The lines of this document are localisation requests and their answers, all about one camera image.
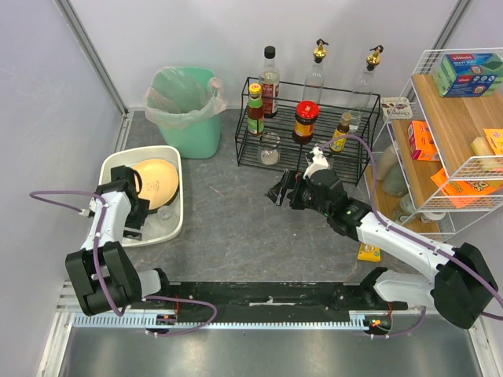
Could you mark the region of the small clear glass cup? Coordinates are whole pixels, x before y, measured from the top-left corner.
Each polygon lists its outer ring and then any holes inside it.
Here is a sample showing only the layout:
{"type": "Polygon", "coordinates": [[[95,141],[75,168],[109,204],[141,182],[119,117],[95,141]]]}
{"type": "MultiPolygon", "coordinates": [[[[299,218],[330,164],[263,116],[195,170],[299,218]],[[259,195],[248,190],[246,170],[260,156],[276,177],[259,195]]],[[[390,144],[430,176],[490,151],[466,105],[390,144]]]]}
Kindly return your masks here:
{"type": "Polygon", "coordinates": [[[156,212],[157,219],[163,228],[171,229],[178,224],[178,215],[171,206],[162,206],[156,212]]]}

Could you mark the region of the glass jar with white powder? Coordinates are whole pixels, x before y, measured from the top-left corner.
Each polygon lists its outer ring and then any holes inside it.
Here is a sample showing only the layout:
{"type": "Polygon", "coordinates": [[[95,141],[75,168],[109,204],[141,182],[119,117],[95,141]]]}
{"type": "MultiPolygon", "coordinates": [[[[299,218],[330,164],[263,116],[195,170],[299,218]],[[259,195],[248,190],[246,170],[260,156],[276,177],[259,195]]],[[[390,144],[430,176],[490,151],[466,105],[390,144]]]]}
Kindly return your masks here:
{"type": "Polygon", "coordinates": [[[281,139],[274,132],[264,132],[259,139],[258,160],[261,164],[272,166],[280,160],[281,139]]]}

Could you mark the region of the beige round plate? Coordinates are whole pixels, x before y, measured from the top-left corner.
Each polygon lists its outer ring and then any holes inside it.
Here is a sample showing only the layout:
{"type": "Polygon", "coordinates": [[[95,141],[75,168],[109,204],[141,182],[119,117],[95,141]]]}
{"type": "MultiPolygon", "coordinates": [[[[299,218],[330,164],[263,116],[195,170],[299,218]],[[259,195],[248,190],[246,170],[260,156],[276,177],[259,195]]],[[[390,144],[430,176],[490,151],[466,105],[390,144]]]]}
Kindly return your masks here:
{"type": "Polygon", "coordinates": [[[133,166],[139,173],[139,198],[149,201],[149,211],[169,205],[179,190],[179,175],[174,165],[163,159],[147,159],[133,166]]]}

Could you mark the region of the chili sauce jar red lid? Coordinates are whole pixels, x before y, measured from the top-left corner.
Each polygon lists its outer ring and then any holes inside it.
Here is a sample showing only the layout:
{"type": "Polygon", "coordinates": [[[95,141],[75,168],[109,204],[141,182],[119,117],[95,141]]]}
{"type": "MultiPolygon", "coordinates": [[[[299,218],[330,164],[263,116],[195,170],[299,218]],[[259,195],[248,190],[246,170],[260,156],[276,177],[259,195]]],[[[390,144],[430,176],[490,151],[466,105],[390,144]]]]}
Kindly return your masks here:
{"type": "Polygon", "coordinates": [[[301,101],[296,105],[296,122],[292,132],[296,144],[306,145],[312,140],[318,115],[319,107],[313,101],[301,101]]]}

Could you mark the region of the small yellow label bottle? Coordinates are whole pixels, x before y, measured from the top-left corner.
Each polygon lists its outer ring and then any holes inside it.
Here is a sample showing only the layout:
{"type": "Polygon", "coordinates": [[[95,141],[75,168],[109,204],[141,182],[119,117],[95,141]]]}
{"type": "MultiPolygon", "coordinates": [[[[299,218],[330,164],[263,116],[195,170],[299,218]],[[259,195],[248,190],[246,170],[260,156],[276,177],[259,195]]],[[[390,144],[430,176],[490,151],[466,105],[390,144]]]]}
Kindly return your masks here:
{"type": "Polygon", "coordinates": [[[333,138],[337,138],[337,140],[332,142],[329,146],[333,152],[339,153],[343,151],[346,143],[346,139],[343,138],[343,136],[346,136],[348,134],[350,130],[351,120],[352,115],[350,112],[344,112],[341,115],[340,122],[332,136],[333,138]]]}

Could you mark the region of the sauce bottle yellow cap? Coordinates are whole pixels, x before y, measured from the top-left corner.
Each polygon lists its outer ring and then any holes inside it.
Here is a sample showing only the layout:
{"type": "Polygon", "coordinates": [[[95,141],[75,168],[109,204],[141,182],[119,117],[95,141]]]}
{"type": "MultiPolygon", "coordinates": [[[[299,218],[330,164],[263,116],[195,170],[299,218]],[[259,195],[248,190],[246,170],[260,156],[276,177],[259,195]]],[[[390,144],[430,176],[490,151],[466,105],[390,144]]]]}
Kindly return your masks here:
{"type": "Polygon", "coordinates": [[[248,87],[248,132],[260,135],[264,131],[264,110],[262,99],[262,87],[254,82],[248,87]]]}

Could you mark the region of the glass oil bottle gold spout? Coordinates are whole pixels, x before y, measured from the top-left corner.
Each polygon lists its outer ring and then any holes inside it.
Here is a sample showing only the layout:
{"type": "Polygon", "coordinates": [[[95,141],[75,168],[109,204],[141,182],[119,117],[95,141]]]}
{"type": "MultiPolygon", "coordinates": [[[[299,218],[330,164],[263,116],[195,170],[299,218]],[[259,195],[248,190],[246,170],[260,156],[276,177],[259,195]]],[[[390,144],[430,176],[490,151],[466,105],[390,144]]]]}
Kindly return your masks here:
{"type": "Polygon", "coordinates": [[[323,60],[327,55],[325,47],[328,43],[322,38],[319,38],[316,44],[317,47],[313,52],[314,62],[304,82],[302,101],[311,101],[315,104],[319,104],[325,81],[323,60]]]}

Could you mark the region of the dark vinegar bottle black cap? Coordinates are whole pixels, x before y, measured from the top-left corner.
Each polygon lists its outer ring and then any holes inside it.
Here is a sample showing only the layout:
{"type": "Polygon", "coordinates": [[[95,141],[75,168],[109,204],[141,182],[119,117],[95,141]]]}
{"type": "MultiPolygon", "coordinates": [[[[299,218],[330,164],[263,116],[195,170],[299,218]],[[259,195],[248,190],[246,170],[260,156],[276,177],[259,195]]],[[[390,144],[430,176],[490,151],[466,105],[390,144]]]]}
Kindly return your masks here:
{"type": "Polygon", "coordinates": [[[280,72],[275,63],[276,48],[264,48],[264,64],[259,73],[259,84],[262,87],[264,116],[273,118],[278,110],[278,96],[280,89],[280,72]]]}

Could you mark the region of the clear drinking glass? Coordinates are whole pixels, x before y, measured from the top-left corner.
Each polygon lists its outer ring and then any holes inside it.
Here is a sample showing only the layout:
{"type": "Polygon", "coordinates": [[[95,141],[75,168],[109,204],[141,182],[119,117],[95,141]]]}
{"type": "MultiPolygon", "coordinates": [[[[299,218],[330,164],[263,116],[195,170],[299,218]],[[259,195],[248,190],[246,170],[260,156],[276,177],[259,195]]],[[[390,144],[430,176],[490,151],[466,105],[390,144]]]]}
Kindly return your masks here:
{"type": "Polygon", "coordinates": [[[147,218],[142,228],[142,240],[153,240],[163,236],[165,227],[158,220],[147,218]]]}

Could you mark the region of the blue ceramic plate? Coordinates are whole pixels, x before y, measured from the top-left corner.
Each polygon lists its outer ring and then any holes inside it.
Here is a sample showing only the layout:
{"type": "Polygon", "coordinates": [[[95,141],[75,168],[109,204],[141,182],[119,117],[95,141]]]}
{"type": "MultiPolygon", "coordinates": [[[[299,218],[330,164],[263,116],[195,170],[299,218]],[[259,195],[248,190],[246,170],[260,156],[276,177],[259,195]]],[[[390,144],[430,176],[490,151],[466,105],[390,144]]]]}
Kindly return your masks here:
{"type": "Polygon", "coordinates": [[[166,203],[160,204],[154,208],[149,208],[149,214],[155,214],[161,207],[170,206],[178,197],[179,191],[180,191],[180,184],[178,184],[173,196],[166,203]]]}

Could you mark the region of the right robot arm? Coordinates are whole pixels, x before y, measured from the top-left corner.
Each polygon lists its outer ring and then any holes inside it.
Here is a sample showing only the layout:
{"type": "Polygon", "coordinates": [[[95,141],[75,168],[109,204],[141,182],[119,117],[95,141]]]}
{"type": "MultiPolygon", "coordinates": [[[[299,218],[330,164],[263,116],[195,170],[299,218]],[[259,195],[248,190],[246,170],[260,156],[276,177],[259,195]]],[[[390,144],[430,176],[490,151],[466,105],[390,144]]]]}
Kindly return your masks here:
{"type": "Polygon", "coordinates": [[[280,206],[323,215],[339,235],[378,247],[413,267],[417,274],[382,272],[373,290],[386,302],[435,309],[445,320],[469,329],[498,297],[498,287],[480,250],[470,243],[454,247],[398,225],[358,199],[349,197],[332,170],[304,177],[286,170],[267,197],[280,206]]]}

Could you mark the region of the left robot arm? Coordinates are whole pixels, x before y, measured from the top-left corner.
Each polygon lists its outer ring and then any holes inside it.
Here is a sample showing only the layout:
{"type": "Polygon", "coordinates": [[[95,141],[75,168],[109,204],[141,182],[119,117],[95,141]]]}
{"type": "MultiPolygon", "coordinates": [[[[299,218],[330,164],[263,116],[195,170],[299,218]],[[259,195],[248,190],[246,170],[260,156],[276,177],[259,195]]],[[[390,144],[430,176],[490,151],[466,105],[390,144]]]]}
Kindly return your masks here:
{"type": "Polygon", "coordinates": [[[134,169],[113,167],[111,181],[95,191],[96,209],[86,241],[65,259],[75,296],[88,317],[109,310],[120,317],[145,296],[169,290],[162,269],[138,272],[121,244],[125,236],[138,236],[147,218],[149,201],[138,196],[140,187],[134,169]]]}

